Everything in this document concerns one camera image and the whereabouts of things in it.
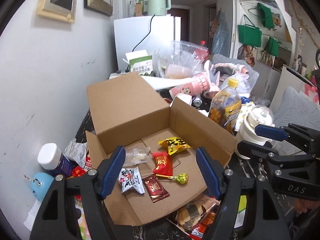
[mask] blue gripper pad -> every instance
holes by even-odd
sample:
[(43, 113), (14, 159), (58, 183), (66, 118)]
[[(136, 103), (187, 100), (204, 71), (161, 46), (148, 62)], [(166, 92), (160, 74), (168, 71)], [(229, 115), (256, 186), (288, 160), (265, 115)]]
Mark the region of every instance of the blue gripper pad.
[(254, 129), (256, 135), (282, 142), (288, 138), (288, 135), (281, 128), (258, 124)]
[(111, 194), (113, 187), (119, 177), (120, 171), (125, 161), (125, 149), (122, 146), (118, 146), (111, 157), (109, 168), (102, 179), (102, 190), (100, 196), (105, 199), (108, 195)]
[(217, 160), (213, 160), (204, 147), (196, 150), (196, 162), (201, 171), (211, 196), (220, 200), (225, 193), (223, 172), (224, 168)]

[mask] bottle label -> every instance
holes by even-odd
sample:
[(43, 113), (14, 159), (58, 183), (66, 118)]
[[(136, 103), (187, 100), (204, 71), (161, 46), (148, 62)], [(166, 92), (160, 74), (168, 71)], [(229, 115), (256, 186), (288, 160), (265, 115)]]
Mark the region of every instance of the bottle label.
[(68, 178), (71, 175), (71, 171), (72, 171), (71, 162), (63, 154), (61, 154), (59, 165), (54, 170), (51, 170), (50, 173), (53, 176), (57, 176), (59, 174), (62, 174), (66, 178)]

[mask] green bag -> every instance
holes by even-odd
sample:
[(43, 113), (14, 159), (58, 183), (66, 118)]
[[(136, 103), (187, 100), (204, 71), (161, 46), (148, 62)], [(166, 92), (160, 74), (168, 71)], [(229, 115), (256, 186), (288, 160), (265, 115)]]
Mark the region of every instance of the green bag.
[(262, 21), (262, 25), (264, 27), (266, 27), (268, 29), (273, 29), (275, 27), (275, 24), (274, 24), (273, 18), (272, 18), (272, 12), (269, 7), (258, 2), (256, 8), (249, 9), (248, 11), (254, 10), (254, 9), (258, 10), (260, 16), (255, 15), (254, 13), (252, 13), (252, 14), (255, 15), (256, 17), (258, 17)]
[(274, 37), (269, 37), (269, 41), (266, 46), (266, 51), (275, 57), (278, 57), (278, 49), (279, 49), (279, 42)]
[(239, 42), (253, 47), (261, 47), (262, 32), (258, 27), (254, 26), (252, 21), (250, 21), (246, 15), (244, 15), (244, 22), (246, 18), (249, 20), (249, 22), (251, 22), (252, 25), (238, 25)]

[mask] white snack packet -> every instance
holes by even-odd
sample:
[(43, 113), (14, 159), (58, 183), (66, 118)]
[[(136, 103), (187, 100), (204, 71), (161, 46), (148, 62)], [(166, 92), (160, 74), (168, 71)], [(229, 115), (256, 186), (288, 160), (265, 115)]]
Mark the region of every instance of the white snack packet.
[(118, 181), (122, 187), (121, 193), (130, 188), (134, 188), (140, 194), (145, 193), (138, 167), (132, 169), (122, 168)]

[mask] white refrigerator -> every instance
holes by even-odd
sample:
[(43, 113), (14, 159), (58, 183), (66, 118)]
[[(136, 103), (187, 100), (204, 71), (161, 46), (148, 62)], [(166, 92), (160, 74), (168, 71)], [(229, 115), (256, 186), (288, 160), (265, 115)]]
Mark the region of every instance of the white refrigerator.
[(171, 41), (180, 41), (181, 17), (154, 16), (152, 22), (151, 18), (152, 16), (141, 16), (114, 21), (119, 70), (125, 71), (127, 69), (128, 64), (122, 59), (126, 59), (125, 54), (132, 52), (150, 29), (150, 34), (135, 48), (135, 51), (145, 49), (148, 55), (153, 55), (155, 51), (169, 46)]

